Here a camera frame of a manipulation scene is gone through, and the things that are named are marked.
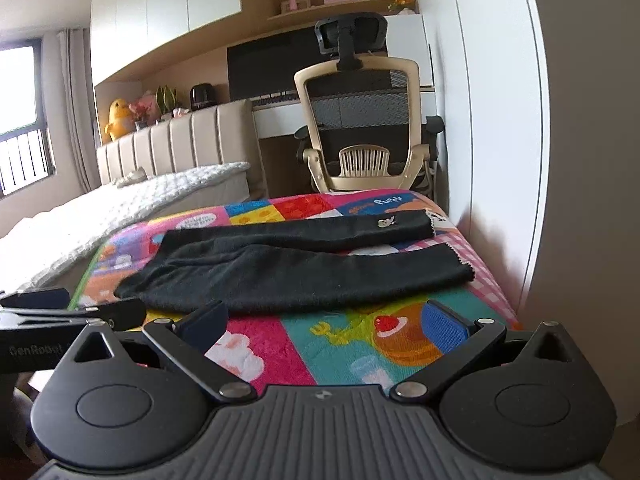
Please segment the black computer monitor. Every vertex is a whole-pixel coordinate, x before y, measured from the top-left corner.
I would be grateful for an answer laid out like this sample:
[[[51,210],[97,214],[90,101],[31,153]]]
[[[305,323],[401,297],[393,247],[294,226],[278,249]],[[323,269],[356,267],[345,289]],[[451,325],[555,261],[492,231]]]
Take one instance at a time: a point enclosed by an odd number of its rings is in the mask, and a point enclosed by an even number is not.
[[[337,57],[335,52],[323,53],[322,44],[337,45],[337,24],[324,25],[320,34],[305,27],[228,48],[230,99],[249,99],[260,105],[296,100],[294,75],[303,68]],[[388,88],[389,73],[364,70],[351,75],[323,76],[308,86],[313,98]]]

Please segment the beige mesh office chair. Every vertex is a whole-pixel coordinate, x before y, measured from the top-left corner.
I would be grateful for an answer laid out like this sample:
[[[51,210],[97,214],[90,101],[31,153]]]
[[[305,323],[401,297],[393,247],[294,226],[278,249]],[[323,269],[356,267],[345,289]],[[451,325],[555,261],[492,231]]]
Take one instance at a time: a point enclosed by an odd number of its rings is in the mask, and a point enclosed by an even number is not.
[[[306,122],[294,136],[297,158],[321,193],[399,188],[436,195],[445,123],[422,113],[418,63],[378,52],[387,25],[373,12],[314,25],[327,59],[294,76]]]

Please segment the colourful cartoon play mat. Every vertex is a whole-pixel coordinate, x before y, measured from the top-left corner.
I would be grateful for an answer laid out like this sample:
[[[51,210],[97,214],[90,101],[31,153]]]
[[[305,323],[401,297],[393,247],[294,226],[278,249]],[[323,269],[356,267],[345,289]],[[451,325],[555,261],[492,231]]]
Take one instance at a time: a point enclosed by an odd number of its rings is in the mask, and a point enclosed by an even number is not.
[[[434,202],[412,191],[307,194],[164,214],[111,235],[96,250],[74,292],[72,308],[113,300],[118,283],[157,252],[166,231],[423,209],[435,235],[412,244],[370,248],[372,255],[449,245],[475,272],[461,287],[343,312],[232,318],[206,356],[257,390],[272,384],[379,384],[389,389],[442,356],[421,327],[428,300],[470,321],[495,318],[518,330],[514,310],[469,242]]]

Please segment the white quilted mattress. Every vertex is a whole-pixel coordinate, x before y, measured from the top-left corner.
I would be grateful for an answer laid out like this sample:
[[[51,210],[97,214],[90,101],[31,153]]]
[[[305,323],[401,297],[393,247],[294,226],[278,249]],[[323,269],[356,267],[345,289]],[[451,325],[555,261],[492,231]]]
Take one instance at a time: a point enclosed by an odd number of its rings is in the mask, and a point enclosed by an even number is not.
[[[248,162],[191,168],[121,188],[114,183],[24,218],[1,239],[1,290],[22,292],[50,283],[78,259],[130,224],[189,194],[245,177]]]

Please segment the black round speaker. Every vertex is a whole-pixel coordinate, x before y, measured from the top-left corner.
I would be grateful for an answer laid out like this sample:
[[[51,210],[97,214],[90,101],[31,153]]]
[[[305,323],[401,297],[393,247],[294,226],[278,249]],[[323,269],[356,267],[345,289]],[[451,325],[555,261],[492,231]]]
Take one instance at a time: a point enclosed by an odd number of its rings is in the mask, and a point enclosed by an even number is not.
[[[190,109],[192,112],[217,105],[215,87],[208,82],[196,84],[190,90]]]

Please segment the yellow duck plush toy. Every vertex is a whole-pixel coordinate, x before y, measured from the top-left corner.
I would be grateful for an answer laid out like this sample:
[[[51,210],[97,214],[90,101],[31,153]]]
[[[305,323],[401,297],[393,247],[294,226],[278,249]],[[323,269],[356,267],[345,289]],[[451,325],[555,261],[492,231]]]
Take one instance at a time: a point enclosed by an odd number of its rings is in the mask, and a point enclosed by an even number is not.
[[[104,127],[102,142],[107,144],[133,131],[134,115],[129,108],[128,102],[124,99],[114,100],[110,105],[108,122]]]

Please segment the white computer tower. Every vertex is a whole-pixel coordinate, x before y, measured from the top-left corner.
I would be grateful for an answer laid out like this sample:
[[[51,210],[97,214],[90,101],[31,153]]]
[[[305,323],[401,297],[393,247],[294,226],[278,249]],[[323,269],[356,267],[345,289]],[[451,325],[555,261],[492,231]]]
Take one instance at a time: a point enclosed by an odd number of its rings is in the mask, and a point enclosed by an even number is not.
[[[406,58],[418,64],[420,85],[431,87],[433,69],[430,46],[420,14],[389,15],[387,21],[387,54],[392,58]]]

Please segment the orange flowers on shelf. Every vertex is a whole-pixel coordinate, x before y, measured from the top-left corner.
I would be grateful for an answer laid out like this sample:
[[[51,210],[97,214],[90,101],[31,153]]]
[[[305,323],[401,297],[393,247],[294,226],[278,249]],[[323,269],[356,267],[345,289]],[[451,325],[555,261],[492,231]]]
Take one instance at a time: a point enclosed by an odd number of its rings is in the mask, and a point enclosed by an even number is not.
[[[392,15],[416,14],[416,0],[393,0],[387,10]]]

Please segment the white desk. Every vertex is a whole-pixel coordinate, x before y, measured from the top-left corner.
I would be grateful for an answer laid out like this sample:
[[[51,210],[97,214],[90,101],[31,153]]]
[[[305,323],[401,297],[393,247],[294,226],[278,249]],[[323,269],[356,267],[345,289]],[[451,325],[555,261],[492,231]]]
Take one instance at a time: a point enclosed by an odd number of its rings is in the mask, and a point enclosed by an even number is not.
[[[421,90],[421,110],[423,117],[437,114],[433,88]],[[253,117],[259,140],[292,136],[298,128],[306,125],[303,107],[299,102],[254,108]]]

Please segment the pink flower pot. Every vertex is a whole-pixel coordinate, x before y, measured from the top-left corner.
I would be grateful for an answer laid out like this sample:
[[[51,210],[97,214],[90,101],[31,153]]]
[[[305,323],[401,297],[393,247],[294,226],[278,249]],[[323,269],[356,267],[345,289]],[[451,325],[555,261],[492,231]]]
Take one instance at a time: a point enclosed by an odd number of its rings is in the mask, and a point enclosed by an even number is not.
[[[160,117],[156,94],[152,91],[145,92],[141,98],[131,102],[128,107],[134,118],[134,126],[137,130],[154,125]]]

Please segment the black knit garment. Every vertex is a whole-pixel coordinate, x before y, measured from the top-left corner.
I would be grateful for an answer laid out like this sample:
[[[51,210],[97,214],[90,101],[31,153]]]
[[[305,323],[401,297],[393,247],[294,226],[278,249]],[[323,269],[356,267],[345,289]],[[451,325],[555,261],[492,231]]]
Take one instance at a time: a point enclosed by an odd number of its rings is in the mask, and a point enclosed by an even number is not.
[[[252,314],[369,307],[473,281],[472,266],[445,243],[366,252],[433,235],[424,210],[171,230],[114,294],[156,310]]]

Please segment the beige padded bed headboard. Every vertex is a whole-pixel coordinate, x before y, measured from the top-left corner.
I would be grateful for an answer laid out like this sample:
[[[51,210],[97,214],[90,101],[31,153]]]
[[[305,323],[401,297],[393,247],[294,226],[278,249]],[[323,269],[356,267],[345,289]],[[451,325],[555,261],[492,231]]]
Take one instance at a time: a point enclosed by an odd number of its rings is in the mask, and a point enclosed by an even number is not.
[[[247,162],[250,196],[267,194],[252,104],[221,104],[126,134],[96,150],[103,184],[143,168],[149,176]]]

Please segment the green snake plant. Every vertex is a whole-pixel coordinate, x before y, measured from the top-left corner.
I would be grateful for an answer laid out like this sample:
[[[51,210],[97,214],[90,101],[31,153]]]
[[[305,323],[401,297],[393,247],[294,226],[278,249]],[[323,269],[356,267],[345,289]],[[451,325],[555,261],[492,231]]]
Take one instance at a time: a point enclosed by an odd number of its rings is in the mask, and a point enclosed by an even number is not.
[[[159,86],[156,90],[156,104],[160,110],[160,116],[172,116],[174,110],[180,106],[177,90],[170,88],[167,84]]]

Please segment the grey window curtain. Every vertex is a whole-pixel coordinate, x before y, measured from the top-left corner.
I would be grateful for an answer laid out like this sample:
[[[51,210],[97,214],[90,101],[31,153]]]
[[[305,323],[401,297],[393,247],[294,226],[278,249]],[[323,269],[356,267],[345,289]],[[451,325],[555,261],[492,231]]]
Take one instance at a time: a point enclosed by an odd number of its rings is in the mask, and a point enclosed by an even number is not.
[[[90,30],[64,29],[58,33],[66,124],[76,176],[81,191],[101,184],[96,149],[100,134],[91,73]]]

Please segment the white baby shoe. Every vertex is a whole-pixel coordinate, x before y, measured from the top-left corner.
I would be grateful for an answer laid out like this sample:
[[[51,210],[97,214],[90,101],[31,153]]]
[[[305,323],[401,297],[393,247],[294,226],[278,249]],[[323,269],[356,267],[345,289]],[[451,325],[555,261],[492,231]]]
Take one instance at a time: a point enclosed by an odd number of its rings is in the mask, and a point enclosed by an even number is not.
[[[123,177],[117,178],[113,181],[116,188],[126,188],[126,186],[138,184],[148,180],[148,175],[142,167],[131,170]]]

